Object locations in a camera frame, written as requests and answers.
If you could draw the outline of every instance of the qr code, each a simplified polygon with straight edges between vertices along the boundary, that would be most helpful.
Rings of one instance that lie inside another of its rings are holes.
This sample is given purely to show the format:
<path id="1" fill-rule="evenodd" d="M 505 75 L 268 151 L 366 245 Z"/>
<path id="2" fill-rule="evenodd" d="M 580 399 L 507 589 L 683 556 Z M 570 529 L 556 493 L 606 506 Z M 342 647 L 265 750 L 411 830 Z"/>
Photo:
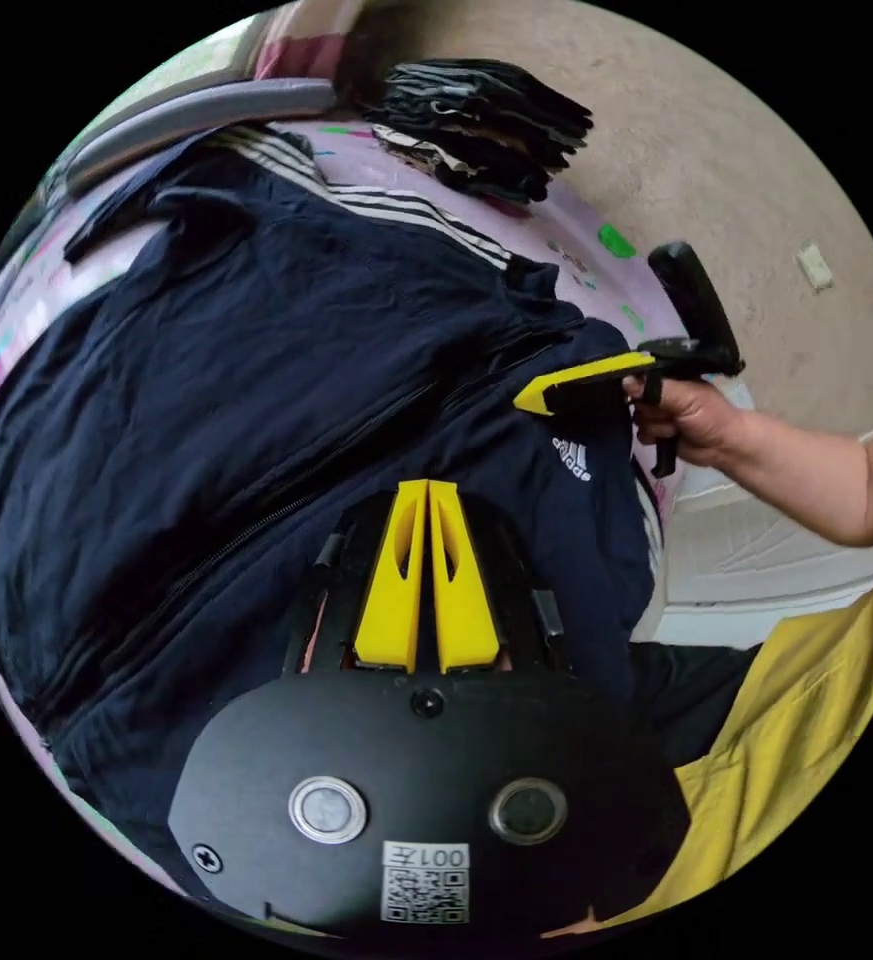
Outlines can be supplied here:
<path id="1" fill-rule="evenodd" d="M 386 867 L 383 919 L 391 923 L 467 923 L 469 871 Z"/>

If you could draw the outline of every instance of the adidas logo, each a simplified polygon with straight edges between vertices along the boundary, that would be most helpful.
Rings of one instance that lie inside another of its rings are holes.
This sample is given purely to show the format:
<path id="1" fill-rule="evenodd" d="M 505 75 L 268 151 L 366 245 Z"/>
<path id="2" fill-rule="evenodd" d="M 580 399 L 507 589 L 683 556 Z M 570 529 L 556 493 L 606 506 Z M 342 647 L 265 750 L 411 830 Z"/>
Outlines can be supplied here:
<path id="1" fill-rule="evenodd" d="M 559 453 L 559 459 L 577 480 L 588 483 L 592 480 L 586 472 L 586 448 L 581 443 L 567 443 L 559 437 L 553 437 L 553 446 Z"/>

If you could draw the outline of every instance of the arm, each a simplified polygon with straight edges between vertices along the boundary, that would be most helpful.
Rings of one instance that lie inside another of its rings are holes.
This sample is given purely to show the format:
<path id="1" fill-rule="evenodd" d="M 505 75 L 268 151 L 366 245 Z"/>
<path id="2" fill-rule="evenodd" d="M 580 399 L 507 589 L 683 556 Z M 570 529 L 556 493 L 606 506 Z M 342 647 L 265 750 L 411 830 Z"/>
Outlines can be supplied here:
<path id="1" fill-rule="evenodd" d="M 718 470 L 826 540 L 873 546 L 873 440 L 739 413 L 715 451 Z"/>

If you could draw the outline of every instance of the green sticker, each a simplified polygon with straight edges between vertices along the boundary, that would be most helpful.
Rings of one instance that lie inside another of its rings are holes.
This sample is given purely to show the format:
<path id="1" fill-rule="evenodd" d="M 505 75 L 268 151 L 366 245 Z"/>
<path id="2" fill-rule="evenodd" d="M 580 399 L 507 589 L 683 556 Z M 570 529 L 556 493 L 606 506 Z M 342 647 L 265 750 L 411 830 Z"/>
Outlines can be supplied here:
<path id="1" fill-rule="evenodd" d="M 612 224 L 604 223 L 599 228 L 599 242 L 620 260 L 636 256 L 636 248 Z"/>
<path id="2" fill-rule="evenodd" d="M 624 304 L 619 309 L 622 310 L 624 314 L 626 314 L 626 318 L 640 333 L 644 333 L 646 331 L 645 321 L 632 307 L 627 307 Z"/>

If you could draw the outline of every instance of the jacket zipper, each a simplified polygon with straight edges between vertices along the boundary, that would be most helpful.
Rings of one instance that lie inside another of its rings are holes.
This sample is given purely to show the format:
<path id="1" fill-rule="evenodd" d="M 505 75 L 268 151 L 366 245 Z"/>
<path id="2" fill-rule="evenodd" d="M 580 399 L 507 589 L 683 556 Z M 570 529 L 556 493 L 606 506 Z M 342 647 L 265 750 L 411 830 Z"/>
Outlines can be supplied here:
<path id="1" fill-rule="evenodd" d="M 527 354 L 526 356 L 518 358 L 510 365 L 495 371 L 488 377 L 486 375 L 478 376 L 454 388 L 449 394 L 447 394 L 438 402 L 433 411 L 433 417 L 441 417 L 446 413 L 457 409 L 471 394 L 474 388 L 483 387 L 487 385 L 487 381 L 496 380 L 505 374 L 511 373 L 518 367 L 532 362 L 551 347 L 556 346 L 560 342 L 564 342 L 566 336 L 571 333 L 572 329 L 573 327 L 568 327 L 564 330 L 556 331 L 537 330 L 523 332 L 515 337 L 511 337 L 507 341 L 494 344 L 490 348 L 491 352 L 500 353 L 504 350 L 512 350 L 524 343 L 535 340 L 542 341 L 539 348 L 533 351 L 531 354 Z M 228 540 L 222 547 L 213 551 L 209 556 L 201 560 L 188 573 L 184 574 L 175 582 L 173 582 L 163 599 L 128 631 L 125 639 L 123 639 L 115 649 L 111 650 L 99 661 L 98 674 L 102 676 L 102 680 L 97 685 L 97 689 L 94 694 L 91 697 L 88 697 L 84 703 L 80 704 L 76 708 L 67 721 L 66 727 L 71 729 L 75 726 L 83 714 L 92 707 L 99 697 L 111 689 L 111 681 L 113 682 L 113 685 L 122 682 L 122 680 L 118 677 L 119 672 L 124 671 L 126 667 L 133 665 L 133 660 L 135 659 L 136 653 L 140 649 L 144 649 L 143 641 L 148 635 L 150 628 L 158 623 L 159 619 L 181 594 L 185 593 L 189 587 L 201 579 L 205 574 L 218 566 L 219 563 L 230 557 L 236 550 L 248 543 L 254 537 L 262 533 L 274 523 L 285 520 L 297 511 L 308 506 L 310 503 L 318 499 L 319 496 L 321 496 L 328 488 L 330 488 L 333 483 L 337 481 L 337 479 L 344 479 L 345 477 L 331 477 L 328 480 L 323 480 L 322 477 L 323 474 L 329 471 L 347 454 L 352 453 L 356 448 L 361 446 L 367 440 L 371 439 L 373 434 L 376 433 L 381 426 L 391 423 L 394 418 L 398 418 L 408 409 L 415 407 L 426 397 L 427 394 L 433 393 L 437 387 L 438 382 L 430 382 L 425 386 L 414 390 L 412 393 L 402 397 L 400 400 L 387 407 L 385 411 L 371 418 L 362 427 L 360 427 L 356 433 L 350 436 L 350 438 L 344 444 L 337 447 L 335 450 L 327 454 L 327 456 L 323 457 L 312 466 L 296 474 L 292 480 L 289 480 L 281 485 L 276 492 L 267 497 L 267 500 L 270 503 L 284 500 L 286 497 L 290 496 L 292 497 L 291 500 L 280 504 L 270 512 L 266 513 L 259 520 L 256 520 L 247 526 L 239 534 Z M 367 465 L 368 463 L 360 464 L 358 469 L 363 469 Z M 303 492 L 301 488 L 313 480 L 316 480 L 317 482 L 313 483 L 310 490 Z M 77 661 L 83 660 L 81 657 L 69 659 Z M 72 689 L 73 681 L 78 679 L 78 674 L 82 672 L 82 669 L 80 669 L 77 665 L 75 669 L 71 668 L 70 670 L 66 671 L 63 676 L 47 686 L 47 691 L 54 692 L 47 692 L 47 694 L 40 697 L 40 703 L 36 710 L 36 716 L 38 717 L 37 723 L 45 725 L 50 720 L 52 714 L 57 712 L 61 706 L 65 705 L 65 701 L 70 696 L 70 690 Z"/>

